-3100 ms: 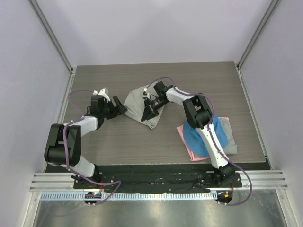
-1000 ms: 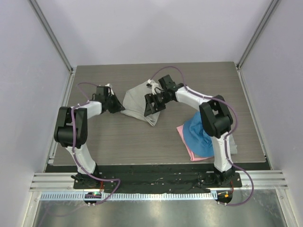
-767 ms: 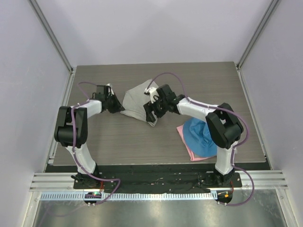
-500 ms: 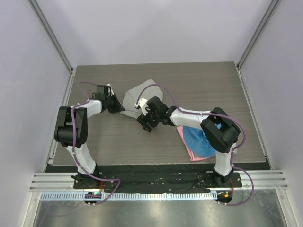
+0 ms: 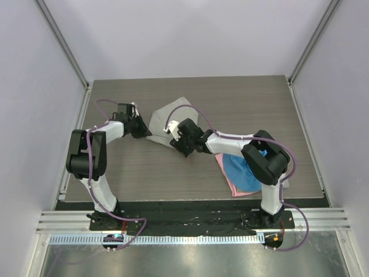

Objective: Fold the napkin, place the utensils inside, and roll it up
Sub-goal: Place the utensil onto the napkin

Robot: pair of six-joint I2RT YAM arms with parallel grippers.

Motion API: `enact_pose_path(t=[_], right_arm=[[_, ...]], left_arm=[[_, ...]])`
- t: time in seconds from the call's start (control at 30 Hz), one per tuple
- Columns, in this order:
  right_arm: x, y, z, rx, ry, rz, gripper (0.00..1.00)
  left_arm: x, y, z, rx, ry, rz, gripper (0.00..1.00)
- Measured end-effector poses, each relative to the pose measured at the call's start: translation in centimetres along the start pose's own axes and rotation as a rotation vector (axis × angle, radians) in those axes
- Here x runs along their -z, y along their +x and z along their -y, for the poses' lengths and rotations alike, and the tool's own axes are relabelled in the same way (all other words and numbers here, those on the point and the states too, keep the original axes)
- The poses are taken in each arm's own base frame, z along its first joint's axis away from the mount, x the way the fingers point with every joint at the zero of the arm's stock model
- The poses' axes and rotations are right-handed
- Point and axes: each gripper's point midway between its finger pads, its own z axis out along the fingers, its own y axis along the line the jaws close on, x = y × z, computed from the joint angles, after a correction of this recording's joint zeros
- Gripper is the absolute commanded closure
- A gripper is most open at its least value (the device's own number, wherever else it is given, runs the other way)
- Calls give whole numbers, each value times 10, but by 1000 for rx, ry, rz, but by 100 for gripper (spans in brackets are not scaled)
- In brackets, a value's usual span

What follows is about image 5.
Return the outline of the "grey cloth napkin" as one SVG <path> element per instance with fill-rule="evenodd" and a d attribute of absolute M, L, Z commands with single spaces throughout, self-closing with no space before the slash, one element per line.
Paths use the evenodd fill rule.
<path fill-rule="evenodd" d="M 176 101 L 154 111 L 152 113 L 150 122 L 149 122 L 149 131 L 151 132 L 151 136 L 148 136 L 146 139 L 152 141 L 154 143 L 158 143 L 164 145 L 166 147 L 172 148 L 170 146 L 170 141 L 173 139 L 171 134 L 164 133 L 165 123 L 170 112 L 183 104 L 190 105 L 190 102 L 185 98 L 179 98 Z M 194 123 L 198 123 L 198 112 L 191 107 L 182 107 L 177 109 L 171 116 L 170 121 L 182 122 L 187 118 L 193 120 Z"/>

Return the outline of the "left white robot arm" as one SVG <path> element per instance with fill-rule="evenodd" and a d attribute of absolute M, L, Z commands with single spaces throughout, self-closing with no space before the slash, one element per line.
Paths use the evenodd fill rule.
<path fill-rule="evenodd" d="M 117 230 L 123 226 L 118 199 L 113 195 L 106 178 L 107 145 L 131 135 L 141 139 L 151 135 L 135 103 L 117 103 L 111 117 L 103 114 L 100 126 L 72 131 L 66 158 L 66 170 L 87 189 L 94 205 L 88 214 L 92 230 Z"/>

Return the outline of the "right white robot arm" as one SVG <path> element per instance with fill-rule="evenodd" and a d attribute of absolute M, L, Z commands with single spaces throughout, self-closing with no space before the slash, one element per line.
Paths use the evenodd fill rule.
<path fill-rule="evenodd" d="M 290 157 L 268 132 L 260 130 L 246 137 L 210 129 L 204 132 L 190 118 L 167 122 L 165 132 L 173 136 L 170 145 L 185 157 L 193 151 L 240 157 L 261 183 L 261 223 L 268 228 L 280 223 L 284 211 L 283 184 Z"/>

